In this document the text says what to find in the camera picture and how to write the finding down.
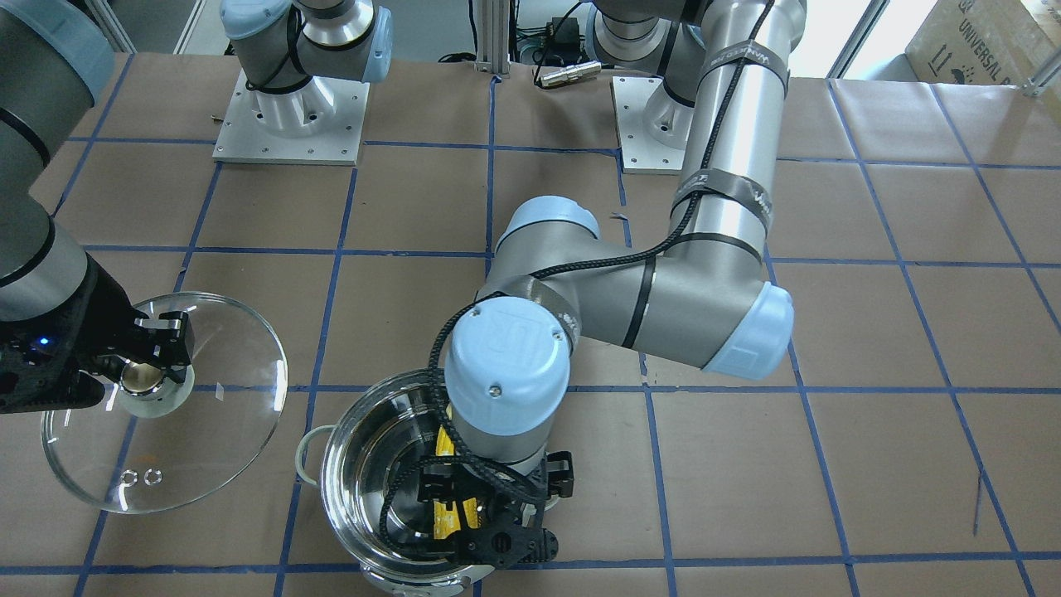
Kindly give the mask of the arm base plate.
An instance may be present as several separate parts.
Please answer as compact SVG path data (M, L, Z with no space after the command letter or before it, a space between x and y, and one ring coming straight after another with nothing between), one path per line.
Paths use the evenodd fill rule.
M245 83L240 73L212 154L218 162L356 166L369 84L312 78L269 95Z
M669 96L666 81L613 78L623 171L676 175L683 166L693 109Z

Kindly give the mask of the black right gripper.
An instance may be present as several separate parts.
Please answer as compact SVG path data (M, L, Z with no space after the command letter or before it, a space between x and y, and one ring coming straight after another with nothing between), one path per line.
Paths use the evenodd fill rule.
M187 311L143 318L92 257L71 298L33 320L33 363L60 371L120 374L128 362L190 366L194 344Z

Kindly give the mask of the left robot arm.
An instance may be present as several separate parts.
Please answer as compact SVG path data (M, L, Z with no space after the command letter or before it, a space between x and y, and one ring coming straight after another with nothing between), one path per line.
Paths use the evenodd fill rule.
M443 324L429 377L452 457L418 471L463 471L490 491L541 507L541 466L571 355L593 337L702 371L761 379L792 341L788 291L761 271L789 56L806 29L803 1L598 1L603 18L697 22L680 185L668 235L634 252L603 241L566 197L523 203L497 242L475 299Z

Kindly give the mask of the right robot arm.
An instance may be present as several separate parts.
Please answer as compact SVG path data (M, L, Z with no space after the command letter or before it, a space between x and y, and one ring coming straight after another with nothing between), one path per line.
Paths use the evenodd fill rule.
M65 1L4 1L2 16L2 321L58 308L90 267L29 196L56 150L101 103L114 49ZM375 1L224 1L241 62L215 156L251 163L356 162L367 86L385 80L392 12Z

